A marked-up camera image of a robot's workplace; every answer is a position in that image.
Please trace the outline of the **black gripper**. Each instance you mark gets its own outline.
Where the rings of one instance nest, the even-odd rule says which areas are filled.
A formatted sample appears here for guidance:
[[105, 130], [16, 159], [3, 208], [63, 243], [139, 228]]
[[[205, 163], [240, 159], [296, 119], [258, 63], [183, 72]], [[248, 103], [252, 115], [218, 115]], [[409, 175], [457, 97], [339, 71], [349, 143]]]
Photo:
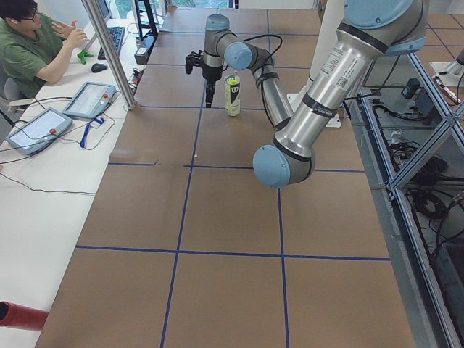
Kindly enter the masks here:
[[206, 80], [205, 86], [205, 108], [211, 108], [214, 94], [215, 84], [222, 78], [222, 66], [210, 67], [205, 65], [202, 68], [202, 76]]

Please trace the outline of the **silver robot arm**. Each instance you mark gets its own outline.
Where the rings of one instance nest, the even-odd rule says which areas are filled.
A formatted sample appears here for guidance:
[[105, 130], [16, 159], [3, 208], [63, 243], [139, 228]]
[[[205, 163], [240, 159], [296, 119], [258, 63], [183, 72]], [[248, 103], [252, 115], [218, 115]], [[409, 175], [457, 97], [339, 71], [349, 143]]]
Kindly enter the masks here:
[[211, 14], [197, 62], [206, 80], [205, 105], [212, 105], [224, 65], [250, 70], [275, 129], [271, 143], [254, 154], [254, 174], [272, 189], [302, 182], [314, 169], [313, 144], [368, 65], [422, 48], [428, 10], [428, 1], [345, 1], [336, 43], [296, 109], [281, 91], [270, 52], [240, 40], [226, 16]]

